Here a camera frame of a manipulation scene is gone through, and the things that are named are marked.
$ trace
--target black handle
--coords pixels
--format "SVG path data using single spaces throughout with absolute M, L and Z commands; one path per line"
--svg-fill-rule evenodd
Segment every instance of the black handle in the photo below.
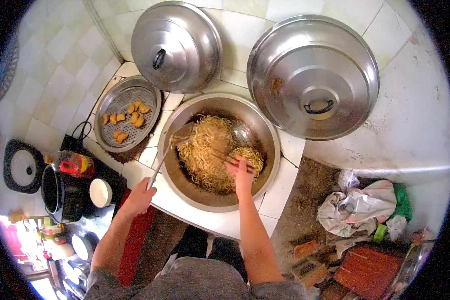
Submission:
M 320 115 L 323 113 L 326 113 L 327 111 L 331 110 L 334 107 L 334 101 L 333 100 L 328 100 L 327 101 L 327 107 L 322 108 L 322 109 L 318 109 L 318 110 L 313 110 L 310 109 L 310 105 L 306 104 L 305 105 L 305 111 L 311 115 Z
M 167 52 L 163 48 L 157 52 L 157 55 L 155 55 L 155 58 L 153 59 L 152 67 L 154 70 L 157 70 L 162 66 L 162 63 L 164 62 L 166 53 Z

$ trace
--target gray shirt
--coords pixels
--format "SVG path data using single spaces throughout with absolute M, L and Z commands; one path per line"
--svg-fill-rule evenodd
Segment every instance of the gray shirt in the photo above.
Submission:
M 181 257 L 150 285 L 121 286 L 106 270 L 88 279 L 86 300 L 91 299 L 305 299 L 300 281 L 265 282 L 248 286 L 228 263 L 215 259 Z

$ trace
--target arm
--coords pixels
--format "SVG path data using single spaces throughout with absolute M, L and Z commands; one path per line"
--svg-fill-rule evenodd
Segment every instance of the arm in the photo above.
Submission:
M 235 190 L 240 211 L 240 240 L 245 270 L 250 285 L 283 281 L 274 249 L 252 200 L 254 175 L 247 172 L 247 160 L 237 156 L 239 167 L 227 164 L 235 175 Z
M 156 188 L 145 190 L 148 178 L 144 178 L 132 189 L 125 203 L 118 210 L 110 227 L 98 243 L 91 259 L 90 271 L 105 269 L 118 277 L 120 261 L 129 235 L 130 225 L 139 214 L 147 212 Z

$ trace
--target noodle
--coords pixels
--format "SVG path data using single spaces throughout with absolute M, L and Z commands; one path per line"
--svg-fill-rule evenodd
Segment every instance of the noodle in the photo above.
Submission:
M 232 153 L 230 153 L 230 156 L 234 158 L 237 156 L 246 158 L 250 165 L 252 165 L 253 169 L 255 169 L 257 177 L 260 171 L 262 171 L 262 169 L 264 168 L 264 158 L 262 157 L 260 152 L 253 149 L 252 147 L 238 147 L 233 150 Z
M 213 155 L 216 154 L 213 149 L 228 153 L 235 145 L 231 122 L 207 116 L 195 125 L 189 141 L 178 147 L 178 156 L 193 183 L 212 193 L 226 195 L 235 190 L 235 178 L 228 173 L 223 161 Z M 232 156 L 235 155 L 246 157 L 257 173 L 264 166 L 262 155 L 251 147 L 236 148 L 232 152 Z

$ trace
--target green bag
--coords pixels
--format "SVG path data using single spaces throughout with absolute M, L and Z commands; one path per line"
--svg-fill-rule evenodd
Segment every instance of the green bag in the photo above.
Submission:
M 407 222 L 412 219 L 412 205 L 408 199 L 407 189 L 403 183 L 394 183 L 395 197 L 397 198 L 397 206 L 390 219 L 396 215 L 405 217 Z

